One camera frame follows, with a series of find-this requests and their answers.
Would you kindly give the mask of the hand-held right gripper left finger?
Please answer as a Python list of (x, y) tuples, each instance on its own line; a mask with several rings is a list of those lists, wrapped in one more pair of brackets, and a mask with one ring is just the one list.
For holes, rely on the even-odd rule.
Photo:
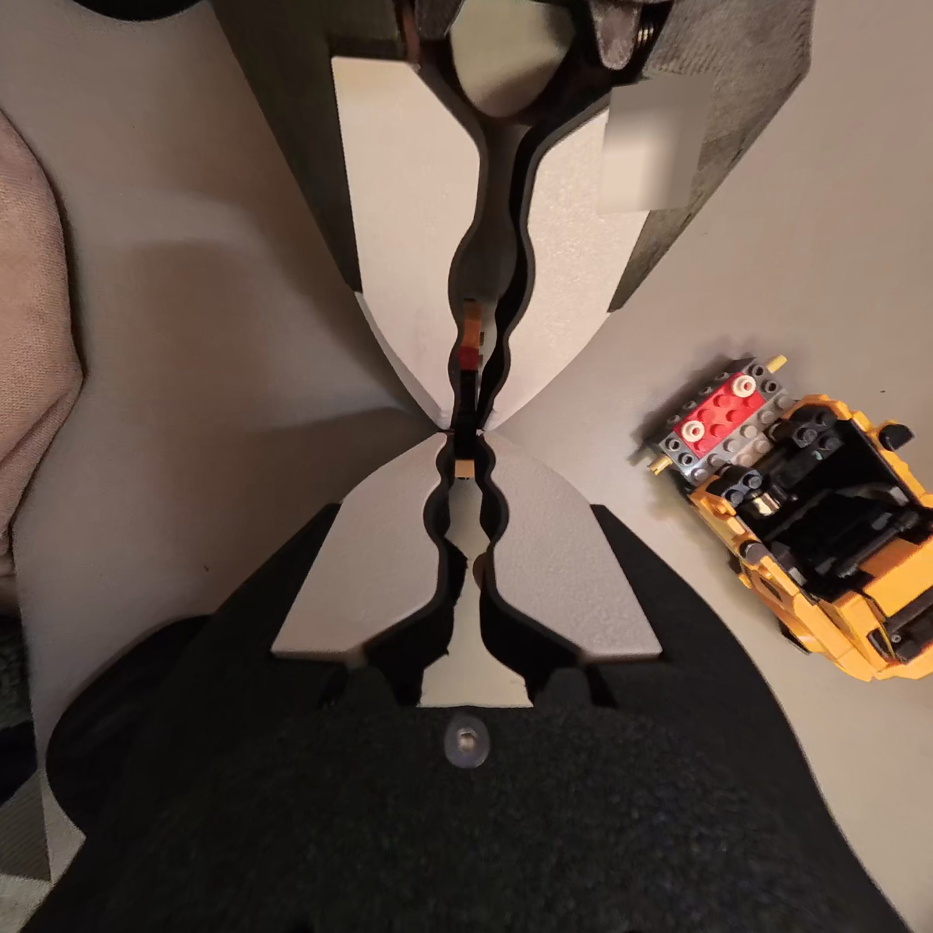
[(275, 657), (432, 665), (447, 654), (467, 567), (448, 537), (452, 474), (452, 437), (435, 433), (345, 496)]

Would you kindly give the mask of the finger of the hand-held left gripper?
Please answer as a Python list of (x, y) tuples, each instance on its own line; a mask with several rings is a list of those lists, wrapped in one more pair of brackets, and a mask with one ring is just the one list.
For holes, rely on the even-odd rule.
[(517, 414), (600, 330), (649, 216), (603, 210), (609, 113), (591, 108), (533, 160), (518, 211), (526, 266), (499, 327), (505, 367), (486, 383), (485, 429)]
[(356, 299), (399, 379), (450, 428), (458, 270), (484, 201), (471, 107), (428, 64), (331, 61), (356, 238)]

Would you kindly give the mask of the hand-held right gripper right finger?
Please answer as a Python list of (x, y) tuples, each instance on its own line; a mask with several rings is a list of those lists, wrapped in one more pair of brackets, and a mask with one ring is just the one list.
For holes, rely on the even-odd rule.
[(585, 663), (659, 657), (659, 639), (577, 488), (498, 433), (478, 438), (476, 469), (494, 604)]

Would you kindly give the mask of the red white orange lego strip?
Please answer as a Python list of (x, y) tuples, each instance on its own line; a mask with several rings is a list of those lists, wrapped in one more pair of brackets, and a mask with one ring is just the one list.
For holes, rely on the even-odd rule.
[(483, 363), (483, 306), (474, 298), (464, 302), (461, 342), (457, 350), (458, 395), (456, 416), (451, 424), (454, 478), (475, 478), (475, 449), (478, 433), (477, 404)]

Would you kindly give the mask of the orange lego car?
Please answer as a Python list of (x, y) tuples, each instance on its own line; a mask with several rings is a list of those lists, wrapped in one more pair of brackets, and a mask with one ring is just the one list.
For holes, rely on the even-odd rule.
[(795, 398), (783, 356), (695, 380), (645, 442), (789, 641), (858, 680), (932, 672), (932, 496), (910, 428), (825, 394)]

